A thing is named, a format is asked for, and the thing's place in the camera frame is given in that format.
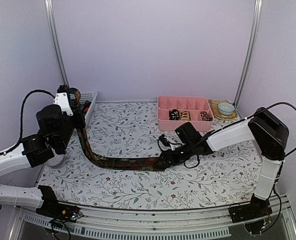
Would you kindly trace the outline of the brown green patterned tie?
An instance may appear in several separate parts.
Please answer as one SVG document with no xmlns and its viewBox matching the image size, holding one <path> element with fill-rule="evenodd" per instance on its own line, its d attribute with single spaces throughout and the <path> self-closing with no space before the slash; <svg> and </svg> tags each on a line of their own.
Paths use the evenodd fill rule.
<svg viewBox="0 0 296 240">
<path fill-rule="evenodd" d="M 81 93 L 78 89 L 69 88 L 70 96 L 74 98 L 70 100 L 70 106 L 79 106 Z M 159 172 L 166 168 L 159 166 L 159 157 L 144 157 L 144 158 L 115 158 L 96 154 L 92 151 L 88 141 L 86 128 L 76 129 L 81 144 L 82 151 L 87 159 L 94 165 L 103 169 L 112 170 L 131 170 L 131 171 L 152 171 Z"/>
</svg>

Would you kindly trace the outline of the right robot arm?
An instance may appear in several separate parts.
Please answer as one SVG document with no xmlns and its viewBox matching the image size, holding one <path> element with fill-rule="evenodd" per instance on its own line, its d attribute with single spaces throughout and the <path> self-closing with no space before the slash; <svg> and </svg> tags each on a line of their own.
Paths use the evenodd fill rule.
<svg viewBox="0 0 296 240">
<path fill-rule="evenodd" d="M 269 198 L 276 194 L 290 152 L 286 150 L 289 130 L 269 107 L 205 134 L 191 123 L 175 132 L 179 144 L 159 138 L 159 167 L 191 169 L 187 185 L 192 193 L 201 192 L 203 206 L 228 205 L 233 223 L 270 218 Z"/>
</svg>

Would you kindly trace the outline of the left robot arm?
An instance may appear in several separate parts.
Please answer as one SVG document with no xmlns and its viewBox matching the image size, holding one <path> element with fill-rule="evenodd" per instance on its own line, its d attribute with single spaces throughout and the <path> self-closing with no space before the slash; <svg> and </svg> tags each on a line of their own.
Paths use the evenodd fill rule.
<svg viewBox="0 0 296 240">
<path fill-rule="evenodd" d="M 16 170 L 34 168 L 55 155 L 64 155 L 74 129 L 85 127 L 78 109 L 63 109 L 51 104 L 37 112 L 37 134 L 27 136 L 4 152 L 0 152 L 0 177 Z M 0 205 L 29 207 L 37 214 L 65 221 L 81 217 L 79 207 L 60 203 L 50 186 L 17 187 L 0 184 Z"/>
</svg>

